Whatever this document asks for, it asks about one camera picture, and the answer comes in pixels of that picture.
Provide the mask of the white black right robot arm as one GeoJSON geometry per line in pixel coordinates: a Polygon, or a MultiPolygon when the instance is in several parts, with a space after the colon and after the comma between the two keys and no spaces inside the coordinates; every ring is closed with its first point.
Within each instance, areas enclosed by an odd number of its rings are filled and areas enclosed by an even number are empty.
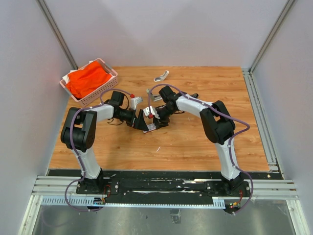
{"type": "Polygon", "coordinates": [[[170,86],[163,87],[159,94],[165,103],[156,107],[158,117],[153,118],[156,129],[167,127],[169,117],[178,111],[188,112],[201,119],[206,137],[215,144],[221,162],[222,191],[228,196],[239,190],[240,171],[231,137],[235,124],[221,101],[200,101],[190,95],[175,93],[170,86]]]}

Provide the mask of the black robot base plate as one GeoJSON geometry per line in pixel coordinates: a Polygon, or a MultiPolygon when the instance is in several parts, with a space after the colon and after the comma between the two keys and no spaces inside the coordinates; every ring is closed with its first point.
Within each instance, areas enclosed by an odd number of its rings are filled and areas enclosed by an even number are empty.
{"type": "Polygon", "coordinates": [[[102,202],[126,201],[133,198],[136,202],[147,198],[150,202],[192,202],[199,197],[235,198],[235,205],[242,199],[251,199],[255,193],[253,177],[240,173],[241,182],[231,195],[223,191],[222,175],[218,172],[195,171],[104,171],[108,186],[101,193],[83,192],[78,185],[81,177],[77,170],[52,170],[48,174],[46,186],[57,191],[68,200],[75,195],[99,197],[102,202]]]}

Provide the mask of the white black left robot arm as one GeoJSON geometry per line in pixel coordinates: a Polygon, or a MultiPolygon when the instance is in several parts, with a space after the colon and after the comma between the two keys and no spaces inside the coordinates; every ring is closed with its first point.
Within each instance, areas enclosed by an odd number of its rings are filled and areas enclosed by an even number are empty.
{"type": "Polygon", "coordinates": [[[124,97],[121,91],[113,91],[111,98],[105,102],[85,108],[71,107],[68,111],[61,131],[61,142],[73,152],[79,163],[82,177],[78,185],[83,192],[98,194],[108,188],[92,147],[98,122],[118,119],[129,127],[148,131],[143,110],[136,115],[136,106],[142,102],[142,98],[130,94],[127,108],[122,108],[124,97]]]}

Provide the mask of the grey white stapler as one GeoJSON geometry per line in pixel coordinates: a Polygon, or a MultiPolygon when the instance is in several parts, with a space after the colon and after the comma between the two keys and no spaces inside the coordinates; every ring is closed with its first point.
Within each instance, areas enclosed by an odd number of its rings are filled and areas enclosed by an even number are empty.
{"type": "Polygon", "coordinates": [[[153,94],[149,89],[146,89],[146,93],[153,102],[162,100],[162,97],[159,94],[153,94]]]}

